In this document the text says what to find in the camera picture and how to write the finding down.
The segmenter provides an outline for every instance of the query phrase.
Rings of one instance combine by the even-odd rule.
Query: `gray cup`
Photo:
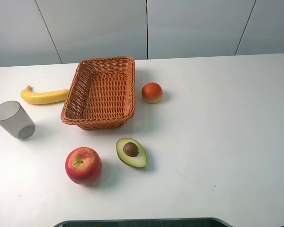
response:
[[[0,125],[17,139],[26,139],[35,131],[34,122],[17,101],[0,104]]]

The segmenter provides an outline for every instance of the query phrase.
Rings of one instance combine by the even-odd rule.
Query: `red apple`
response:
[[[67,176],[78,184],[93,183],[100,176],[101,169],[101,159],[91,148],[74,149],[65,161]]]
[[[142,88],[142,97],[147,103],[154,104],[159,102],[162,98],[162,95],[162,88],[157,83],[149,83]]]

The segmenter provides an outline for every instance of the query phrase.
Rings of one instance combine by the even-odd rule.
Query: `avocado half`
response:
[[[117,141],[116,148],[118,157],[125,164],[136,168],[146,167],[146,152],[138,141],[131,138],[122,138]]]

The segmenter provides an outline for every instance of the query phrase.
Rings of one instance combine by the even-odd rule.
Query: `wicker basket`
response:
[[[62,109],[63,123],[85,130],[122,126],[134,114],[134,73],[131,57],[81,61]]]

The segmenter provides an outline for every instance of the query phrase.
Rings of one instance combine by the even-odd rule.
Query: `transparent cup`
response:
[[[17,101],[0,104],[0,126],[17,139],[33,135],[35,124]]]

